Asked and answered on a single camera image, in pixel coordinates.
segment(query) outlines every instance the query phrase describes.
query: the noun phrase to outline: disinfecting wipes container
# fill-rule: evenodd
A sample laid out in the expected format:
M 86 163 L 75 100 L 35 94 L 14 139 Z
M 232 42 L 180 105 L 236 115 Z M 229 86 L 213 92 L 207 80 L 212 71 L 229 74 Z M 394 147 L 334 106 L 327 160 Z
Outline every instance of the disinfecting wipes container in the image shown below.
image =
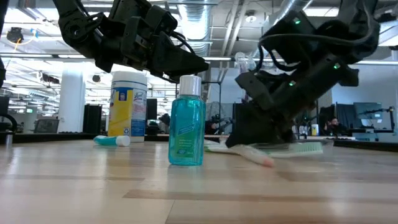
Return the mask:
M 143 142 L 146 128 L 147 78 L 140 72 L 115 72 L 112 79 L 108 136 Z

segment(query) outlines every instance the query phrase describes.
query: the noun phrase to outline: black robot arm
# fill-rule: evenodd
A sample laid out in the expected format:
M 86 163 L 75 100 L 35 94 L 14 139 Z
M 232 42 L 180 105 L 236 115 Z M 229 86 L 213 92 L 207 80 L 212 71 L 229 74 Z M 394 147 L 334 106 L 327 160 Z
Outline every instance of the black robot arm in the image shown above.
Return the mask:
M 177 21 L 146 0 L 115 0 L 109 17 L 89 15 L 80 0 L 53 1 L 64 41 L 105 72 L 116 63 L 177 82 L 208 69 L 204 59 L 174 46 L 170 36 L 178 38 Z
M 264 55 L 254 71 L 236 78 L 252 98 L 245 103 L 243 126 L 229 136 L 228 147 L 259 142 L 283 143 L 294 140 L 292 120 L 312 109 L 314 101 L 339 83 L 358 86 L 359 70 L 349 68 L 377 49 L 380 26 L 373 17 L 377 0 L 342 0 L 338 17 L 317 29 L 304 12 L 290 11 L 267 31 L 259 42 L 277 68 L 291 72 L 280 79 L 261 71 Z M 287 64 L 275 59 L 276 51 Z

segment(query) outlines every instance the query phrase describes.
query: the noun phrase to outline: ceiling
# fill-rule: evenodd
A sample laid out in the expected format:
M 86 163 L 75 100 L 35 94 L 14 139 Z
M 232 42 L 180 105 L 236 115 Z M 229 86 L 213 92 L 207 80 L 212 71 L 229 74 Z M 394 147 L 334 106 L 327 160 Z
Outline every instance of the ceiling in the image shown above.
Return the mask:
M 60 30 L 57 26 L 58 13 L 53 5 L 52 1 L 49 0 L 36 0 L 35 10 L 31 8 L 22 9 L 17 6 L 16 0 L 11 0 L 10 8 L 6 15 L 6 22 L 4 24 L 3 33 L 0 39 L 0 53 L 30 53 L 30 54 L 67 54 L 74 55 L 78 54 L 74 49 L 69 47 L 61 37 Z M 177 14 L 181 5 L 173 4 L 176 1 L 169 1 L 170 10 L 172 11 L 179 24 L 183 24 L 184 21 Z M 90 14 L 97 12 L 107 12 L 111 9 L 111 1 L 82 1 L 83 5 L 87 6 Z M 164 7 L 164 2 L 152 2 Z M 206 42 L 210 43 L 210 50 L 208 55 L 220 56 L 221 49 L 224 42 L 224 37 L 227 32 L 227 23 L 231 19 L 231 9 L 233 8 L 233 0 L 217 0 L 216 4 L 211 7 L 210 16 L 210 27 L 208 32 L 209 37 Z M 264 20 L 267 15 L 276 13 L 281 5 L 281 0 L 275 1 L 251 1 L 246 11 L 253 10 L 256 20 L 254 22 L 247 22 L 243 20 L 240 30 L 238 32 L 239 41 L 236 41 L 233 45 L 231 55 L 236 52 L 250 53 L 256 49 L 257 40 L 261 36 L 261 27 L 264 24 Z M 397 1 L 392 0 L 381 0 L 377 5 L 378 9 L 385 9 L 388 7 L 395 6 Z M 305 10 L 308 16 L 311 17 L 311 21 L 316 24 L 329 19 L 329 17 L 336 16 L 338 13 L 338 6 L 340 0 L 314 0 L 310 7 Z M 23 28 L 22 33 L 24 35 L 23 43 L 16 45 L 6 39 L 7 31 L 11 27 Z M 385 30 L 390 30 L 391 38 L 387 39 L 387 43 L 384 45 L 398 45 L 398 31 L 391 32 L 391 29 L 398 29 L 398 26 L 391 25 L 384 27 Z M 181 27 L 177 28 L 177 31 L 184 33 Z M 53 112 L 57 112 L 57 105 L 59 99 L 60 85 L 51 84 L 52 88 L 46 88 L 48 83 L 44 83 L 37 78 L 39 72 L 53 76 L 62 81 L 62 71 L 65 66 L 62 58 L 57 60 L 24 60 L 21 58 L 3 58 L 4 64 L 7 65 L 6 85 L 18 85 L 26 86 L 24 88 L 8 88 L 8 90 L 2 90 L 2 93 L 11 95 L 12 98 L 23 98 L 26 99 L 29 95 L 34 101 L 35 98 L 41 100 L 44 98 L 44 103 L 53 104 Z M 104 112 L 107 113 L 107 107 L 109 105 L 108 100 L 110 97 L 109 88 L 111 86 L 112 75 L 104 73 L 102 70 L 95 67 L 93 62 L 82 62 L 80 64 L 84 69 L 87 80 L 87 91 L 86 91 L 86 102 L 92 104 L 102 104 Z M 115 65 L 113 71 L 117 70 L 129 70 L 131 68 L 122 67 Z M 101 75 L 101 81 L 95 83 L 92 81 L 93 75 Z M 175 98 L 175 85 L 165 82 L 159 78 L 153 77 L 147 74 L 148 85 L 154 90 L 163 91 L 159 96 L 159 108 L 161 111 L 169 112 L 171 109 L 171 101 Z M 27 100 L 12 101 L 15 106 L 27 103 Z

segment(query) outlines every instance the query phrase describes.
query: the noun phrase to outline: wooden table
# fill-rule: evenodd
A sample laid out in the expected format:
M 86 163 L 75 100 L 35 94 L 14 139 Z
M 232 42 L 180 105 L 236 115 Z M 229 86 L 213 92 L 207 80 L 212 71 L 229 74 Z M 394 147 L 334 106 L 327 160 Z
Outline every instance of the wooden table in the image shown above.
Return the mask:
M 171 166 L 166 142 L 0 146 L 0 223 L 391 223 L 398 154 L 334 148 L 277 160 L 205 154 Z

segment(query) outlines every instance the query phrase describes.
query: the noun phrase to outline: mouthwash bottle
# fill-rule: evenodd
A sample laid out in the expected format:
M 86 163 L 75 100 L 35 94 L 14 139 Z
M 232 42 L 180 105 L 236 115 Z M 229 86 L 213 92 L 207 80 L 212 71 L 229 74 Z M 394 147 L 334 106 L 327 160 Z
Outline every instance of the mouthwash bottle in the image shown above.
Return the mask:
M 180 77 L 180 95 L 173 101 L 170 120 L 169 162 L 198 166 L 203 161 L 206 104 L 200 98 L 201 78 Z

